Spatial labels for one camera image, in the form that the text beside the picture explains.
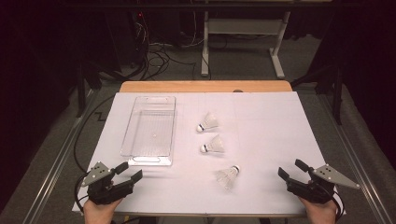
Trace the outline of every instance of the black wire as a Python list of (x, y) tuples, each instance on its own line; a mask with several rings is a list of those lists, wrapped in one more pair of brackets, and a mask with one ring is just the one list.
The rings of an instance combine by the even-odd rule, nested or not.
[(148, 79), (153, 79), (154, 77), (158, 76), (159, 74), (161, 74), (162, 72), (164, 72), (169, 66), (169, 63), (165, 63), (162, 66), (160, 66), (160, 68), (157, 70), (157, 72), (155, 72), (154, 74), (151, 74), (148, 77), (145, 77), (143, 80), (146, 81)]
[[(166, 63), (169, 63), (169, 60), (165, 59), (163, 56), (161, 56), (160, 53), (157, 53), (157, 52), (151, 52), (151, 53), (157, 55), (157, 57), (150, 58), (148, 60), (148, 65), (151, 65), (153, 67), (161, 67), (161, 66), (164, 66)], [(160, 59), (162, 61), (162, 63), (161, 64), (153, 64), (153, 63), (151, 63), (151, 61), (156, 60), (156, 59)]]
[(204, 62), (206, 63), (206, 65), (207, 65), (207, 73), (209, 74), (209, 80), (212, 80), (212, 72), (210, 71), (209, 63), (207, 63), (207, 61), (205, 60), (203, 54), (201, 54), (201, 57), (204, 60)]
[(76, 137), (76, 141), (75, 141), (74, 146), (73, 146), (73, 156), (74, 156), (76, 165), (78, 166), (78, 168), (79, 168), (83, 173), (86, 173), (86, 170), (81, 166), (81, 164), (78, 162), (78, 158), (77, 158), (77, 143), (78, 143), (78, 139), (79, 139), (79, 137), (81, 136), (81, 133), (82, 133), (82, 130), (84, 129), (84, 127), (85, 127), (85, 124), (86, 124), (87, 121), (90, 119), (91, 115), (96, 111), (96, 109), (99, 108), (99, 106), (103, 105), (103, 104), (104, 104), (105, 102), (107, 102), (108, 100), (110, 100), (111, 98), (113, 98), (114, 96), (115, 96), (115, 95), (112, 95), (112, 96), (106, 98), (106, 99), (105, 99), (104, 101), (102, 101), (99, 105), (97, 105), (96, 108), (94, 108), (94, 109), (92, 110), (92, 112), (88, 115), (88, 117), (84, 120), (84, 123), (82, 124), (81, 128), (78, 130), (77, 137)]
[(170, 61), (172, 61), (172, 62), (180, 63), (180, 64), (186, 64), (186, 65), (192, 65), (191, 77), (192, 77), (192, 79), (194, 79), (194, 71), (195, 71), (195, 65), (196, 65), (196, 63), (183, 63), (183, 62), (180, 62), (180, 61), (178, 61), (178, 60), (175, 60), (175, 59), (171, 58), (171, 56), (169, 56), (169, 54), (166, 53), (166, 50), (165, 50), (165, 47), (164, 47), (164, 46), (163, 46), (163, 53), (164, 53), (164, 54), (168, 57), (168, 59), (169, 59)]
[(81, 181), (87, 175), (88, 175), (88, 173), (85, 173), (84, 175), (79, 177), (78, 181), (76, 182), (75, 191), (74, 191), (74, 197), (75, 197), (76, 205), (78, 206), (79, 211), (81, 211), (81, 213), (83, 213), (83, 214), (84, 214), (84, 208), (82, 207), (81, 203), (79, 202), (82, 198), (81, 199), (78, 198), (78, 187), (79, 187), (79, 184), (81, 183)]
[(329, 195), (330, 197), (332, 197), (332, 201), (335, 203), (335, 205), (337, 206), (337, 213), (335, 214), (335, 222), (338, 221), (338, 219), (341, 218), (341, 216), (344, 214), (344, 207), (343, 210), (341, 211), (341, 207), (340, 207), (340, 203), (337, 202), (337, 200), (334, 199), (334, 197), (330, 194), (329, 191), (327, 191), (325, 188), (323, 188), (321, 185), (317, 184), (317, 186), (322, 189), (323, 191), (326, 192), (327, 195)]
[(131, 77), (135, 77), (139, 75), (145, 68), (146, 68), (146, 62), (143, 60), (142, 63), (139, 64), (139, 67), (131, 74), (127, 75), (126, 77), (128, 77), (128, 79)]
[(336, 191), (335, 191), (334, 193), (336, 193), (336, 194), (338, 195), (338, 198), (340, 198), (340, 201), (341, 201), (341, 205), (343, 205), (343, 211), (341, 212), (341, 215), (340, 215), (340, 217), (338, 218), (338, 219), (340, 219), (340, 218), (344, 215), (344, 212), (346, 211), (346, 207), (345, 207), (345, 205), (344, 205), (344, 201), (343, 201), (343, 199), (341, 198), (340, 194), (338, 194)]
[(78, 201), (81, 202), (81, 200), (83, 200), (83, 199), (85, 199), (85, 198), (88, 198), (88, 195), (85, 195), (84, 197), (78, 199)]

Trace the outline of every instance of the clear plastic tray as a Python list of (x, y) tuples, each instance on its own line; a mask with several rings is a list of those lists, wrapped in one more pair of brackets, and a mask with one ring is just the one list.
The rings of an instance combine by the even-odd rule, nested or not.
[(171, 165), (176, 98), (136, 97), (121, 156), (130, 165)]

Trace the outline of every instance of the shuttlecock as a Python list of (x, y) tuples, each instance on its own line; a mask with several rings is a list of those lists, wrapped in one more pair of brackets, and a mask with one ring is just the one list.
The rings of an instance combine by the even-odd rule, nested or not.
[(226, 189), (231, 189), (233, 187), (233, 181), (239, 174), (241, 169), (239, 166), (234, 165), (231, 168), (220, 170), (216, 172), (216, 180)]
[(220, 135), (216, 135), (208, 144), (201, 146), (201, 152), (224, 152)]
[(207, 113), (205, 119), (197, 126), (197, 132), (201, 133), (205, 129), (215, 128), (218, 127), (219, 123), (218, 120), (212, 113)]

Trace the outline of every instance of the gray floor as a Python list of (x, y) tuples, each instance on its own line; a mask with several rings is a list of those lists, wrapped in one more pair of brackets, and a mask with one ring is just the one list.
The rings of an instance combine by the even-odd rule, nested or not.
[[(211, 79), (276, 79), (275, 70), (267, 53), (275, 39), (272, 37), (255, 40), (229, 38), (225, 49), (224, 39), (210, 38), (209, 54)], [(318, 48), (319, 40), (310, 36), (298, 41), (285, 40), (279, 52), (286, 80), (303, 76)], [(168, 55), (182, 64), (170, 62), (168, 68), (155, 80), (208, 79), (200, 76), (202, 47), (166, 47)], [(160, 59), (150, 61), (161, 64)], [(150, 66), (153, 74), (158, 67)], [(107, 97), (118, 91), (120, 83), (104, 81), (104, 87), (88, 96), (92, 102), (90, 109), (101, 104)], [(316, 95), (315, 84), (304, 84), (295, 89), (299, 93), (308, 121), (312, 127), (324, 159), (338, 171), (358, 180), (362, 190), (339, 188), (346, 204), (347, 215), (339, 223), (392, 223), (396, 222), (391, 211), (396, 211), (396, 175), (387, 158), (381, 152), (364, 120), (350, 98), (347, 88), (343, 88), (341, 119), (343, 125), (336, 125), (330, 116), (330, 95)], [(71, 105), (53, 123), (45, 142), (32, 160), (31, 166), (20, 185), (12, 195), (0, 216), (0, 223), (83, 223), (80, 214), (71, 212), (74, 203), (73, 188), (81, 175), (73, 159), (74, 131), (81, 127), (85, 119), (76, 119), (78, 111), (77, 93), (70, 96)], [(111, 107), (111, 99), (100, 105), (95, 112), (102, 117)], [(99, 139), (104, 122), (99, 114), (92, 114), (86, 122), (77, 142), (77, 157), (87, 167)], [(58, 169), (59, 175), (48, 174)], [(35, 201), (37, 195), (41, 201)], [(115, 216), (118, 223), (124, 219)], [(205, 218), (183, 217), (161, 219), (161, 223), (206, 223)], [(272, 218), (271, 223), (284, 223), (284, 219)], [(257, 219), (225, 219), (222, 223), (257, 223)], [(289, 223), (307, 223), (305, 218), (290, 218)]]

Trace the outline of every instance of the black cable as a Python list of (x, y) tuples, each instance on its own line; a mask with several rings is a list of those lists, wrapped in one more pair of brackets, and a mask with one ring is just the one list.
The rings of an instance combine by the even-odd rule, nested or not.
[(344, 214), (344, 207), (343, 207), (343, 210), (341, 210), (340, 203), (338, 203), (337, 200), (335, 200), (335, 198), (330, 194), (329, 191), (327, 191), (325, 188), (323, 188), (319, 184), (316, 184), (316, 186), (319, 187), (320, 189), (322, 189), (324, 192), (326, 192), (326, 194), (329, 195), (329, 197), (332, 197), (332, 201), (335, 203), (335, 206), (337, 206), (337, 213), (335, 214), (335, 222), (337, 222), (341, 218), (341, 216)]
[(186, 64), (186, 65), (192, 65), (191, 77), (192, 77), (192, 79), (194, 79), (195, 65), (196, 65), (197, 63), (183, 63), (183, 62), (180, 62), (180, 61), (177, 61), (177, 60), (171, 58), (171, 56), (169, 56), (169, 54), (166, 53), (166, 50), (165, 50), (165, 47), (164, 47), (164, 46), (163, 46), (163, 53), (164, 53), (164, 54), (168, 57), (168, 59), (169, 59), (170, 61), (172, 61), (172, 62), (180, 63), (180, 64)]
[(212, 72), (210, 72), (209, 63), (205, 60), (203, 54), (201, 54), (201, 57), (202, 57), (202, 59), (204, 60), (204, 62), (206, 63), (206, 65), (207, 65), (207, 73), (208, 73), (208, 75), (209, 75), (209, 80), (212, 80)]
[(105, 77), (101, 74), (99, 74), (99, 78), (101, 78), (102, 80), (106, 80), (106, 81), (118, 81), (118, 82), (124, 82), (126, 80), (131, 80), (132, 77), (136, 77), (137, 75), (139, 75), (144, 69), (146, 68), (146, 63), (142, 62), (138, 65), (138, 67), (131, 72), (130, 74), (126, 75), (125, 78), (126, 79), (118, 79), (118, 78), (114, 78), (114, 77)]
[(84, 214), (84, 208), (82, 207), (81, 203), (79, 202), (82, 198), (81, 198), (81, 199), (78, 198), (78, 187), (79, 187), (79, 184), (81, 183), (81, 181), (82, 181), (82, 180), (84, 179), (84, 177), (87, 176), (87, 175), (88, 175), (88, 173), (85, 173), (84, 175), (82, 175), (82, 176), (79, 177), (78, 181), (76, 182), (75, 190), (74, 190), (75, 202), (76, 202), (76, 205), (77, 205), (78, 208), (79, 208), (79, 211), (81, 211), (82, 214)]
[(78, 201), (81, 202), (81, 200), (83, 200), (83, 199), (85, 199), (85, 198), (88, 198), (88, 195), (85, 195), (84, 197), (78, 199)]
[[(150, 74), (148, 77), (142, 77), (141, 80), (148, 80), (148, 79), (153, 79), (154, 77), (158, 76), (159, 74), (163, 73), (169, 66), (169, 58), (168, 56), (162, 52), (164, 50), (164, 46), (162, 46), (159, 50), (156, 51), (150, 51), (150, 53), (157, 55), (157, 57), (153, 57), (148, 60), (148, 64), (151, 66), (159, 67), (158, 70), (154, 74)], [(160, 58), (163, 61), (163, 64), (161, 65), (154, 65), (151, 64), (150, 61), (153, 59)]]
[(340, 219), (340, 218), (344, 215), (344, 212), (346, 211), (346, 207), (345, 207), (345, 205), (344, 205), (344, 201), (343, 201), (343, 199), (341, 198), (340, 194), (338, 194), (336, 191), (335, 191), (334, 193), (336, 193), (336, 194), (338, 195), (338, 198), (339, 198), (340, 201), (341, 201), (341, 205), (343, 205), (343, 210), (342, 210), (342, 212), (340, 213), (340, 217), (338, 218), (338, 219)]
[(88, 115), (88, 117), (84, 120), (84, 123), (82, 124), (81, 128), (78, 130), (77, 137), (76, 137), (76, 141), (75, 141), (74, 146), (73, 146), (73, 156), (74, 156), (76, 165), (78, 166), (78, 168), (79, 168), (83, 173), (86, 173), (86, 170), (81, 166), (81, 164), (78, 162), (78, 158), (77, 158), (77, 143), (78, 143), (78, 139), (79, 139), (79, 137), (81, 136), (81, 133), (82, 133), (82, 130), (84, 129), (84, 127), (85, 127), (85, 124), (86, 124), (87, 121), (90, 119), (91, 115), (96, 111), (96, 109), (99, 108), (99, 106), (103, 105), (103, 104), (104, 104), (105, 102), (107, 102), (108, 100), (110, 100), (111, 98), (113, 98), (114, 96), (115, 96), (115, 95), (112, 95), (112, 96), (106, 98), (106, 99), (105, 99), (104, 101), (102, 101), (99, 105), (97, 105), (97, 106), (92, 110), (92, 112)]

